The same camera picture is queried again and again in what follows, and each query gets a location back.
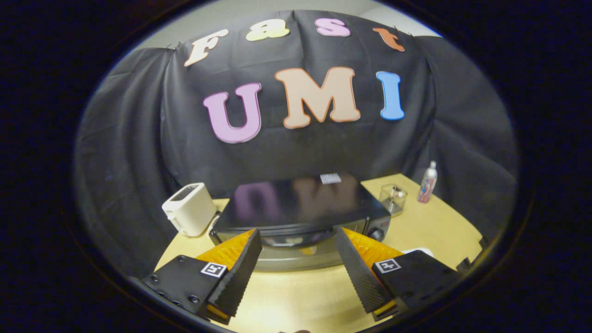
white toaster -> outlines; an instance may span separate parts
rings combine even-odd
[[[175,228],[188,237],[199,236],[206,230],[217,211],[203,182],[184,186],[162,204],[162,210]]]

blue letter i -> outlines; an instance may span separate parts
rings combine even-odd
[[[399,99],[401,78],[397,74],[389,72],[376,72],[376,77],[382,82],[382,91],[384,92],[384,108],[380,111],[380,116],[386,120],[399,120],[405,117]]]

letter m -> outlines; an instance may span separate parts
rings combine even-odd
[[[360,111],[353,99],[353,69],[333,67],[327,71],[323,86],[316,82],[301,68],[288,68],[275,74],[275,78],[284,83],[288,102],[288,117],[284,126],[297,129],[310,124],[310,116],[304,113],[303,102],[319,123],[325,121],[331,102],[333,110],[329,117],[336,122],[356,121]]]

white label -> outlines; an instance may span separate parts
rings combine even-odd
[[[321,182],[323,184],[335,184],[336,182],[341,182],[341,178],[339,178],[338,174],[324,174],[321,175]]]
[[[209,275],[209,276],[214,276],[214,277],[220,277],[220,276],[222,276],[222,273],[224,273],[224,271],[226,271],[226,266],[225,265],[218,265],[218,264],[215,264],[213,262],[209,262],[201,270],[201,272],[203,274],[206,274],[206,275]]]
[[[392,271],[395,271],[395,270],[401,268],[401,266],[395,261],[395,259],[387,259],[387,260],[383,260],[383,261],[378,261],[375,263],[375,265],[383,273],[392,272]]]

foam letter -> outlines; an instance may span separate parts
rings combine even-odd
[[[218,38],[224,37],[226,35],[228,35],[228,30],[224,29],[194,41],[192,43],[193,49],[191,49],[189,59],[187,59],[185,62],[185,67],[193,65],[194,63],[207,57],[208,53],[205,51],[205,48],[207,47],[208,50],[213,49],[214,46],[218,44]]]
[[[382,37],[382,40],[389,45],[390,47],[392,47],[393,49],[400,51],[400,52],[405,52],[405,48],[399,44],[397,44],[397,40],[399,40],[399,38],[393,34],[391,34],[390,32],[388,32],[387,29],[384,28],[374,28],[372,29],[374,31],[376,31],[377,33],[380,34],[380,37]]]
[[[310,124],[310,116],[304,114],[303,102],[306,103],[319,123],[325,121],[333,101],[333,111],[329,117],[336,122],[356,121],[360,111],[353,99],[353,69],[333,67],[327,71],[323,86],[316,82],[301,68],[288,68],[275,74],[275,78],[284,83],[288,101],[288,117],[284,119],[287,129],[297,129]]]
[[[336,18],[319,18],[314,24],[317,26],[318,33],[323,36],[347,37],[350,35],[345,23]]]
[[[204,99],[204,105],[208,108],[210,122],[214,134],[218,139],[228,143],[247,142],[253,139],[261,129],[261,114],[257,102],[257,92],[261,90],[261,84],[250,83],[236,89],[236,94],[243,99],[244,113],[247,120],[243,127],[233,127],[228,121],[226,106],[227,92],[219,92]]]
[[[251,27],[247,34],[248,41],[266,39],[267,37],[277,38],[286,36],[290,31],[286,29],[286,21],[274,18],[259,22]]]
[[[399,120],[405,117],[399,98],[401,78],[397,74],[389,72],[376,72],[376,77],[382,82],[384,93],[384,108],[380,111],[380,116],[386,120]]]

